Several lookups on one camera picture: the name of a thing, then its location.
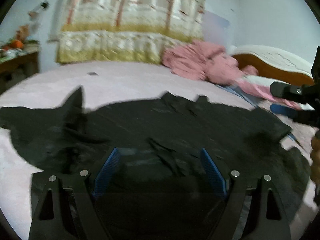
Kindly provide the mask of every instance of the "pink blanket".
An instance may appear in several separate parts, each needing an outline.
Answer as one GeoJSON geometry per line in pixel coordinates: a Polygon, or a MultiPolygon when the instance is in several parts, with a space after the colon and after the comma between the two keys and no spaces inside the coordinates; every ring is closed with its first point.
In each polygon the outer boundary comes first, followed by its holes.
{"type": "Polygon", "coordinates": [[[295,102],[274,98],[269,87],[242,82],[240,78],[246,74],[258,75],[257,69],[249,65],[241,71],[238,68],[238,61],[226,54],[223,46],[194,40],[192,44],[167,49],[162,63],[169,67],[172,73],[181,77],[208,80],[222,85],[237,84],[244,92],[253,96],[300,109],[299,104],[295,102]]]}

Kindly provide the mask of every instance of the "headboard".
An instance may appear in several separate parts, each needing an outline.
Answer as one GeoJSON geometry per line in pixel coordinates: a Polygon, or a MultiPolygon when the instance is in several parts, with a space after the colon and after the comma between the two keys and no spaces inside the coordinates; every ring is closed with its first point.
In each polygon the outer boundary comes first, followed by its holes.
{"type": "Polygon", "coordinates": [[[232,52],[239,62],[239,69],[253,65],[259,76],[278,79],[292,85],[313,85],[312,64],[303,58],[287,52],[262,45],[245,45],[232,52]]]}

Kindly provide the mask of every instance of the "wooden desk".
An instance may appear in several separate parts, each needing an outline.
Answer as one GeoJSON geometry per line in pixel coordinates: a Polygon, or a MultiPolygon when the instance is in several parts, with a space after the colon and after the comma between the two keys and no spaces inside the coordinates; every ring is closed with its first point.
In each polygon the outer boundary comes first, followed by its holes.
{"type": "Polygon", "coordinates": [[[6,76],[12,74],[18,67],[22,68],[27,78],[39,73],[38,52],[19,56],[0,64],[0,95],[6,91],[6,76]]]}

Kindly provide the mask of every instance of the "black garment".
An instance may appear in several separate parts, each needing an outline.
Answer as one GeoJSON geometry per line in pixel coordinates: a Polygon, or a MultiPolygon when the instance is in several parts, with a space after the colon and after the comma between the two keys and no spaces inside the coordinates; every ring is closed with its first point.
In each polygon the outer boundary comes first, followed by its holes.
{"type": "MultiPolygon", "coordinates": [[[[219,210],[219,200],[207,198],[211,191],[199,162],[203,147],[247,178],[270,175],[290,221],[309,179],[309,164],[298,149],[286,151],[279,143],[289,126],[263,109],[211,104],[203,96],[192,102],[166,93],[83,114],[79,89],[57,109],[1,108],[0,125],[11,130],[17,152],[43,170],[79,172],[109,146],[121,148],[121,165],[96,202],[115,239],[203,239],[206,221],[212,224],[219,210]]],[[[41,187],[32,185],[33,198],[41,187]]]]}

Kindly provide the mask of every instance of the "crumpled pink blanket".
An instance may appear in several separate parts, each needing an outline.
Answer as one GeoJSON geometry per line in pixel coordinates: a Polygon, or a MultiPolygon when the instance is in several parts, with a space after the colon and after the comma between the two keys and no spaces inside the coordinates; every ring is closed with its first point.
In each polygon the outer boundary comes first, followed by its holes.
{"type": "Polygon", "coordinates": [[[232,85],[245,74],[258,75],[253,66],[246,66],[243,71],[238,69],[238,61],[226,54],[224,46],[198,40],[167,49],[162,63],[181,77],[215,84],[232,85]]]}

